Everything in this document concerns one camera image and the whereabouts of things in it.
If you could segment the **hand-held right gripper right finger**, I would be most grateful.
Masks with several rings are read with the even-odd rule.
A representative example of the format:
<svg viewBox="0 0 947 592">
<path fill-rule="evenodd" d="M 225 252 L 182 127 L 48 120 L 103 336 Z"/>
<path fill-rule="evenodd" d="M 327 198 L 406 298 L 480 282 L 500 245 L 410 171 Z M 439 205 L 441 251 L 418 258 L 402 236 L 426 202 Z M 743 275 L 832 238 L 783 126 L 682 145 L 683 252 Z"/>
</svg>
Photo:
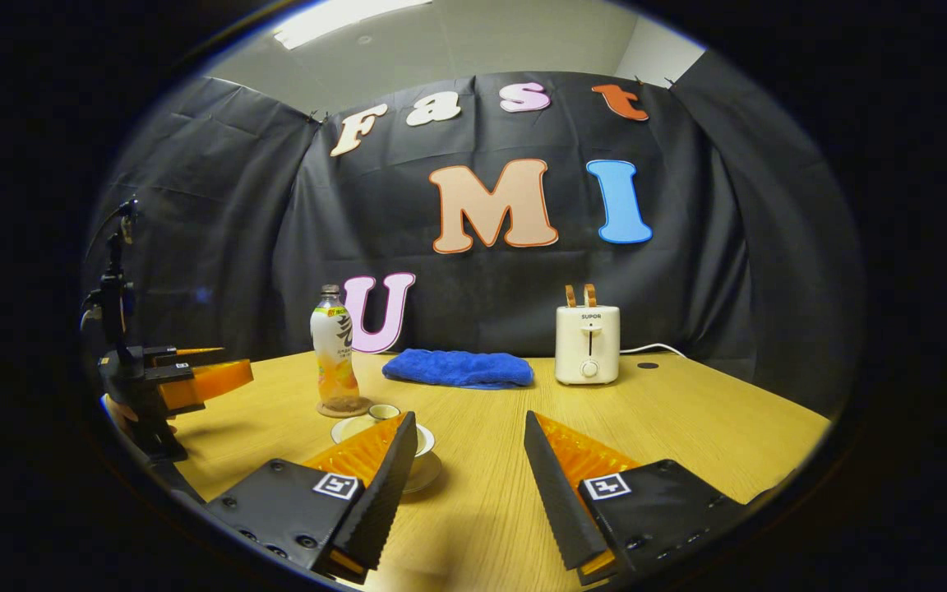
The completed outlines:
<svg viewBox="0 0 947 592">
<path fill-rule="evenodd" d="M 563 565 L 582 585 L 657 576 L 751 513 L 675 460 L 632 460 L 533 411 L 524 450 Z"/>
</svg>

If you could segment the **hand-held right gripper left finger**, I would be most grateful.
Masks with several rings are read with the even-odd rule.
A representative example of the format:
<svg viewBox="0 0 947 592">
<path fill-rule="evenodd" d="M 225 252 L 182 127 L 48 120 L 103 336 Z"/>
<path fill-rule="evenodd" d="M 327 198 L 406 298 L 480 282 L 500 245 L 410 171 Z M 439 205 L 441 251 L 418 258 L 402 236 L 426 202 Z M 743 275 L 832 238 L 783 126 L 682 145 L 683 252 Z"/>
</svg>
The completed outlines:
<svg viewBox="0 0 947 592">
<path fill-rule="evenodd" d="M 203 508 L 290 566 L 362 584 L 379 566 L 417 433 L 416 415 L 407 412 L 303 464 L 268 460 Z"/>
</svg>

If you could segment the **beige teacup lid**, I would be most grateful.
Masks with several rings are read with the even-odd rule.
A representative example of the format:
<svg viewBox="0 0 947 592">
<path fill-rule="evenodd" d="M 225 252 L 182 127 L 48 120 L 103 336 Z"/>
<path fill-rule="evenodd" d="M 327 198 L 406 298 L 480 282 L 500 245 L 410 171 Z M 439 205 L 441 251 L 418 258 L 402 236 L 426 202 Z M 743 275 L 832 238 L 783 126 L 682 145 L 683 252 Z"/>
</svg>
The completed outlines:
<svg viewBox="0 0 947 592">
<path fill-rule="evenodd" d="M 401 409 L 395 407 L 394 405 L 371 405 L 364 415 L 354 416 L 351 419 L 341 419 L 338 421 L 338 423 L 336 423 L 335 426 L 331 428 L 330 437 L 332 441 L 338 445 L 338 443 L 346 441 L 346 439 L 361 433 L 361 431 L 375 427 L 377 424 L 384 423 L 386 420 L 399 419 L 402 415 L 403 413 L 401 412 Z M 429 431 L 428 428 L 422 426 L 422 424 L 416 423 L 416 428 L 416 457 L 421 458 L 424 457 L 424 455 L 432 453 L 433 449 L 435 449 L 437 441 L 436 436 L 432 434 L 432 431 Z"/>
</svg>

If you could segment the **round brown coaster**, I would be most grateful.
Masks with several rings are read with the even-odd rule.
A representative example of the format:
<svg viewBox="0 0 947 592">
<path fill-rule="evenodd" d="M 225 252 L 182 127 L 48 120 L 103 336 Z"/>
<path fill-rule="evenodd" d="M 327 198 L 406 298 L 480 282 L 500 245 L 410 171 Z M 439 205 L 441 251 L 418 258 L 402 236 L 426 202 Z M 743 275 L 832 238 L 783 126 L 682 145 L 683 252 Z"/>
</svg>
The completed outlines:
<svg viewBox="0 0 947 592">
<path fill-rule="evenodd" d="M 320 400 L 316 411 L 330 419 L 351 419 L 364 415 L 373 405 L 367 397 L 331 397 L 330 400 Z"/>
</svg>

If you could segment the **white orange water bottle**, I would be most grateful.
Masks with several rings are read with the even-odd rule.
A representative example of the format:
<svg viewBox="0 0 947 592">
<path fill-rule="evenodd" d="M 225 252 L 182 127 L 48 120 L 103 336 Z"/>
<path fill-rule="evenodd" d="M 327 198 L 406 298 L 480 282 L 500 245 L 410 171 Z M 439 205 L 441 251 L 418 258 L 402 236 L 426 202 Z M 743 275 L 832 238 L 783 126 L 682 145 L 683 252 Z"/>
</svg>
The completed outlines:
<svg viewBox="0 0 947 592">
<path fill-rule="evenodd" d="M 320 400 L 360 396 L 352 361 L 353 319 L 342 304 L 337 284 L 321 286 L 309 329 L 318 361 Z"/>
</svg>

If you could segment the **beige ceramic saucer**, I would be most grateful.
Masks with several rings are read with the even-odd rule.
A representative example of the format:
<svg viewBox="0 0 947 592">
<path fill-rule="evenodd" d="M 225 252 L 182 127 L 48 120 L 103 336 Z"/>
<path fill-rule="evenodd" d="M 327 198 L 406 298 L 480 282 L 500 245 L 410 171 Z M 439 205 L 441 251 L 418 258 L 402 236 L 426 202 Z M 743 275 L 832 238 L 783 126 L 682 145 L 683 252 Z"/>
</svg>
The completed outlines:
<svg viewBox="0 0 947 592">
<path fill-rule="evenodd" d="M 437 479 L 442 473 L 442 461 L 435 453 L 432 458 L 432 465 L 425 469 L 425 471 L 418 476 L 418 479 L 406 480 L 403 488 L 403 494 L 416 493 L 418 491 L 424 490 L 429 486 L 432 486 L 433 481 Z"/>
</svg>

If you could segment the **blue towel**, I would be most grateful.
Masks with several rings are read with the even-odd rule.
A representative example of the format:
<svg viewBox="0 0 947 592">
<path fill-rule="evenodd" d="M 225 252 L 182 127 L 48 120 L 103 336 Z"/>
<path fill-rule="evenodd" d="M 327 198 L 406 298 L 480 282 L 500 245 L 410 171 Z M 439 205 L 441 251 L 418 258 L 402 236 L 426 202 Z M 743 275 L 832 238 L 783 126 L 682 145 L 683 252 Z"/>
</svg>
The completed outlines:
<svg viewBox="0 0 947 592">
<path fill-rule="evenodd" d="M 534 383 L 530 364 L 507 353 L 406 349 L 384 363 L 382 374 L 391 380 L 476 390 L 503 390 Z"/>
</svg>

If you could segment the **black backdrop cloth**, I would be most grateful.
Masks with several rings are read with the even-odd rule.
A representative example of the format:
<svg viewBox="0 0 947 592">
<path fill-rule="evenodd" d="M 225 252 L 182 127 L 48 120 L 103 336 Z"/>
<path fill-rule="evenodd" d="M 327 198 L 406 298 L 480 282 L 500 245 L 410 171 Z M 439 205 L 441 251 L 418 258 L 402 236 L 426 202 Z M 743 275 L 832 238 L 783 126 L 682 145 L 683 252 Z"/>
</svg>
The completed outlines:
<svg viewBox="0 0 947 592">
<path fill-rule="evenodd" d="M 335 156 L 347 116 L 358 144 Z M 366 277 L 364 329 L 396 349 L 550 357 L 563 286 L 593 284 L 624 348 L 662 342 L 823 415 L 863 351 L 847 198 L 714 55 L 670 89 L 494 72 L 320 122 L 199 77 L 132 136 L 94 222 L 131 199 L 138 344 L 308 351 L 321 286 Z"/>
</svg>

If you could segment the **cream toaster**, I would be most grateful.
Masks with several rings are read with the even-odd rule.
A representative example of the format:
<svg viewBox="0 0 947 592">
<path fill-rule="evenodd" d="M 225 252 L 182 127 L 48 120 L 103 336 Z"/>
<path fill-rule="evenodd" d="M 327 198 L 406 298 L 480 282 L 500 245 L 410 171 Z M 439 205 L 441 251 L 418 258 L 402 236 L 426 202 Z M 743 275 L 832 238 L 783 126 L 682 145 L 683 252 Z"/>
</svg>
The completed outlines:
<svg viewBox="0 0 947 592">
<path fill-rule="evenodd" d="M 615 306 L 555 311 L 555 378 L 563 385 L 608 385 L 619 377 L 621 310 Z"/>
</svg>

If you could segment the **ceiling light panel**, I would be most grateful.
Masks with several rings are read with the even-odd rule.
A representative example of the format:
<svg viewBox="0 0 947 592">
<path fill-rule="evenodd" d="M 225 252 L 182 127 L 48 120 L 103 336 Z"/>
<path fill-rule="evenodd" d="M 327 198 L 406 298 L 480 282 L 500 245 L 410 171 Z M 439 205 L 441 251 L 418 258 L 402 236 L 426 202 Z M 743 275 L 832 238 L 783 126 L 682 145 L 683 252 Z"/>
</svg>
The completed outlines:
<svg viewBox="0 0 947 592">
<path fill-rule="evenodd" d="M 433 4 L 433 0 L 322 0 L 287 16 L 273 29 L 273 38 L 286 50 L 376 16 Z"/>
</svg>

